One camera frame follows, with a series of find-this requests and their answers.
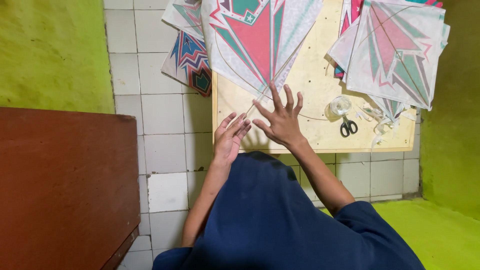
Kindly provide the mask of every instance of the black scissors handle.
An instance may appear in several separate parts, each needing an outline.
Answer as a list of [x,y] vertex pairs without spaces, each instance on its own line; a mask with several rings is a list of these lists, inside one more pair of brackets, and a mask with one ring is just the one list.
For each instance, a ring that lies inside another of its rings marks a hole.
[[358,130],[359,128],[355,122],[347,120],[346,117],[344,117],[344,122],[340,125],[340,133],[342,134],[342,137],[346,138],[350,136],[350,134],[357,133]]

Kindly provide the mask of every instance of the person's left hand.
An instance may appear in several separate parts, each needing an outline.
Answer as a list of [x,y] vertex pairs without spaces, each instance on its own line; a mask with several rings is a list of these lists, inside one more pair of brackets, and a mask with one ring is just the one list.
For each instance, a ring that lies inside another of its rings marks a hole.
[[228,128],[228,124],[237,116],[236,112],[225,118],[215,131],[214,161],[231,165],[240,150],[240,141],[252,128],[250,120],[243,120],[241,114]]

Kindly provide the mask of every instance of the navy blue shirt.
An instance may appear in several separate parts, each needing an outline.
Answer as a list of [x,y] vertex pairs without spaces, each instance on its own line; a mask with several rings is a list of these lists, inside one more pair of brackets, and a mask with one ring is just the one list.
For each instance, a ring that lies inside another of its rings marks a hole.
[[261,152],[239,154],[194,247],[159,254],[153,270],[423,270],[368,202],[334,218],[304,193],[293,170]]

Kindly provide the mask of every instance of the hand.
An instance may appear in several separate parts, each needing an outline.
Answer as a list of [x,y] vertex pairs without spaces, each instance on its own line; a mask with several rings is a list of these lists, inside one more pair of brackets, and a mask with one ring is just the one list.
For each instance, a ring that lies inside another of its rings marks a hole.
[[285,93],[287,94],[287,105],[285,108],[282,105],[280,96],[276,90],[273,82],[270,83],[272,90],[273,104],[275,110],[273,112],[267,111],[261,104],[253,100],[253,104],[258,111],[270,122],[270,126],[259,119],[254,119],[253,123],[265,132],[265,135],[272,141],[284,145],[290,150],[295,144],[303,142],[305,137],[300,132],[298,114],[303,106],[303,97],[300,92],[297,93],[298,102],[293,108],[292,91],[288,85],[284,85]]
[[243,120],[244,113],[227,128],[236,115],[231,113],[215,131],[214,161],[231,165],[239,154],[240,141],[252,128],[250,120]]

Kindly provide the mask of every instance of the wooden work board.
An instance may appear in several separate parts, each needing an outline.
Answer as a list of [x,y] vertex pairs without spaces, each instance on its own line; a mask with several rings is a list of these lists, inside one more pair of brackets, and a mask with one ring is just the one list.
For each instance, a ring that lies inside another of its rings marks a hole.
[[[296,92],[303,94],[303,109],[299,116],[300,130],[308,139],[311,147],[317,153],[335,152],[370,152],[372,141],[376,137],[374,127],[377,121],[371,122],[356,117],[359,107],[367,102],[373,108],[378,106],[366,95],[346,89],[341,80],[334,78],[334,64],[326,54],[338,38],[342,0],[324,0],[324,6],[317,17],[313,28],[305,38],[299,55],[287,77],[286,84],[293,91],[295,104],[297,103]],[[330,102],[339,95],[347,95],[352,102],[352,109],[347,114],[349,120],[356,122],[359,130],[356,134],[343,138],[340,134],[340,125],[343,120],[331,114]],[[285,91],[280,91],[283,104],[286,103]],[[212,102],[213,102],[213,130],[216,130],[221,121],[232,112],[241,114],[246,112],[252,105],[254,95],[242,89],[216,72],[212,78]],[[269,111],[273,111],[273,102],[262,102]],[[314,120],[308,117],[325,119]],[[248,114],[248,119],[261,119],[268,121],[254,107]],[[400,116],[400,123],[395,132],[389,130],[382,136],[384,140],[375,145],[374,152],[410,151],[413,148],[415,133],[415,121]],[[268,139],[262,130],[252,125],[252,129],[242,140],[240,150],[260,150],[273,154],[289,153],[282,145]]]

